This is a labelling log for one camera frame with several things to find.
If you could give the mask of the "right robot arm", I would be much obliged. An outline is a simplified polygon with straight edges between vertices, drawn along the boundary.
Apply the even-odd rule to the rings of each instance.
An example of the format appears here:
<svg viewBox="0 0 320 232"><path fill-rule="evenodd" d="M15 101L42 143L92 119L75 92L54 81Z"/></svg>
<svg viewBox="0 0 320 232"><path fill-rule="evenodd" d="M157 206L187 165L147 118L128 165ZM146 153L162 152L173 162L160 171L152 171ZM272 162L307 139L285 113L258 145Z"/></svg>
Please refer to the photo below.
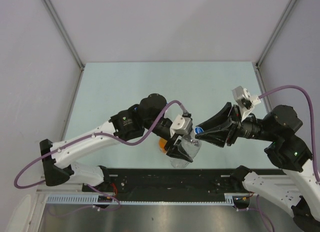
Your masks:
<svg viewBox="0 0 320 232"><path fill-rule="evenodd" d="M265 154L272 165L291 179L299 194L262 179L244 166L231 175L231 188L262 196L287 212L303 231L319 231L320 173L316 156L296 136L302 125L291 106L278 105L263 119L257 119L254 114L242 118L239 106L228 102L216 115L198 125L195 136L218 147L231 146L238 138L270 142Z"/></svg>

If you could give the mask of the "clear plastic bottle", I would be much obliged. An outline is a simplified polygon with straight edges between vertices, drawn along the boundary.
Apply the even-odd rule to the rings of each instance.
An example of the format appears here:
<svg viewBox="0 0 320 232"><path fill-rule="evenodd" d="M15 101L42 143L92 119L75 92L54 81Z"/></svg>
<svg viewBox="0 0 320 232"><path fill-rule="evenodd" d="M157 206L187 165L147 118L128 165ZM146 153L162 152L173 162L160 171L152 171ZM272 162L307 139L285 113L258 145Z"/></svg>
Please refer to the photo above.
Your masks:
<svg viewBox="0 0 320 232"><path fill-rule="evenodd" d="M181 142L177 148L179 152L185 152L193 160L198 154L201 146L202 142L195 139L194 135L189 134L184 135L181 138ZM182 158L172 158L170 162L172 167L176 169L186 168L191 163Z"/></svg>

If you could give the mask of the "white blue bottle cap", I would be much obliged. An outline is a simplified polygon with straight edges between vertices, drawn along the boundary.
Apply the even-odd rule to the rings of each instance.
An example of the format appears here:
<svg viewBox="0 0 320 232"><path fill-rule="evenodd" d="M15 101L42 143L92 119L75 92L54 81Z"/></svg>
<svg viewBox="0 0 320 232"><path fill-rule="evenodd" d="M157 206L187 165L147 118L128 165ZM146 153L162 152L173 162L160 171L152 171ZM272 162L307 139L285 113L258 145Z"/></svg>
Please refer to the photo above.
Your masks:
<svg viewBox="0 0 320 232"><path fill-rule="evenodd" d="M203 134L204 130L201 127L195 127L193 130L194 138L199 139L199 137Z"/></svg>

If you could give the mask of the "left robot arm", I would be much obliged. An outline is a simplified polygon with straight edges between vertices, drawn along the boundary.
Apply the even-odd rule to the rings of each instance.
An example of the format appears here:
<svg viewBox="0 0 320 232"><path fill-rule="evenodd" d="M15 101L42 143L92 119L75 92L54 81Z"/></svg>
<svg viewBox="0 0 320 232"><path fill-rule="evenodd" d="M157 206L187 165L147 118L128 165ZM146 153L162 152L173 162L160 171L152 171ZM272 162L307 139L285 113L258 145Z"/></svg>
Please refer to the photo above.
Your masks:
<svg viewBox="0 0 320 232"><path fill-rule="evenodd" d="M104 192L111 185L107 169L86 166L77 160L119 143L139 145L151 133L166 141L164 151L167 156L192 162L186 150L179 148L182 137L191 132L192 125L192 116L181 102L167 102L160 94L150 94L83 135L55 143L48 139L41 141L44 181L47 186L58 186L68 181L90 184Z"/></svg>

